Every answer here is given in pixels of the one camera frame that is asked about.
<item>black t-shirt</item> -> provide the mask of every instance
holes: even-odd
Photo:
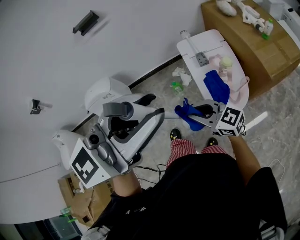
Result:
[[[142,193],[112,200],[91,227],[110,239],[257,239],[260,222],[286,231],[281,196],[270,168],[245,187],[227,154],[193,154],[175,160],[161,181]]]

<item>person's right arm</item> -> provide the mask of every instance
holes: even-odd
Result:
[[[229,140],[235,154],[238,168],[246,185],[261,166],[241,136],[229,137]]]

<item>blue fabric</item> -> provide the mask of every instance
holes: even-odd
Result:
[[[184,121],[186,121],[189,124],[191,130],[199,131],[202,128],[204,128],[203,124],[195,122],[194,120],[188,117],[188,115],[190,114],[194,114],[197,116],[203,116],[203,114],[197,109],[195,109],[192,105],[188,104],[188,100],[186,98],[184,98],[183,106],[178,105],[175,107],[174,110],[178,116],[180,116]]]
[[[220,78],[216,70],[212,70],[206,74],[204,83],[214,101],[227,104],[230,89],[229,86]]]

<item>camera lens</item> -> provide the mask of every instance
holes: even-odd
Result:
[[[99,137],[95,134],[91,135],[90,136],[90,143],[94,144],[94,145],[98,144],[99,143]]]

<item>black shoe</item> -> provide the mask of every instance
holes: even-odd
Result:
[[[208,141],[207,141],[207,144],[206,144],[206,147],[209,147],[209,146],[217,146],[218,145],[218,141],[214,138],[214,137],[211,137]]]
[[[170,139],[175,140],[175,139],[181,139],[181,133],[177,128],[173,128],[170,132]]]

